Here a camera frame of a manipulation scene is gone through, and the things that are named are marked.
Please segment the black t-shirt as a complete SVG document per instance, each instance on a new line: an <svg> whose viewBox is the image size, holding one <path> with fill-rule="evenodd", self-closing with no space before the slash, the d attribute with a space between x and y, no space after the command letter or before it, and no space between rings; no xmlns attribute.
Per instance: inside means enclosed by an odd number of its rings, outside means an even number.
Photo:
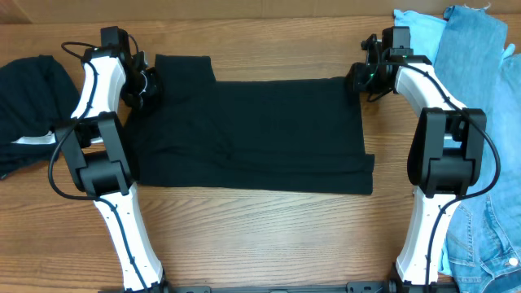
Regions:
<svg viewBox="0 0 521 293"><path fill-rule="evenodd" d="M368 195L357 93L343 77L218 81L208 56L157 55L160 105L125 132L140 183Z"/></svg>

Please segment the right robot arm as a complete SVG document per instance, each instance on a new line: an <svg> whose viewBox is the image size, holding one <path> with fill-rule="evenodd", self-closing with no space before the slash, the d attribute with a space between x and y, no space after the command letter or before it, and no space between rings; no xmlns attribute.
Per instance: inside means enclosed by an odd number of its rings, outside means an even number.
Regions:
<svg viewBox="0 0 521 293"><path fill-rule="evenodd" d="M387 280L350 282L350 292L456 292L438 281L438 264L456 207L479 179L487 118L455 99L425 55L410 45L410 30L393 26L361 42L363 63L354 63L348 88L372 103L391 92L403 95L418 116L407 160L414 207L405 244Z"/></svg>

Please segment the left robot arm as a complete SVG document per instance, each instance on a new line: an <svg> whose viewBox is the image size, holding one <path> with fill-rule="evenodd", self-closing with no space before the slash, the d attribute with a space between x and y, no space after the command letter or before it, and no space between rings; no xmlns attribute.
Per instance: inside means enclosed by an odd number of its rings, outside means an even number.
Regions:
<svg viewBox="0 0 521 293"><path fill-rule="evenodd" d="M135 39L116 26L102 28L101 44L80 56L85 81L70 120L55 128L55 159L62 154L80 199L99 210L112 238L125 292L170 292L164 268L147 236L138 203L138 161L117 111L124 102L147 114L162 84Z"/></svg>

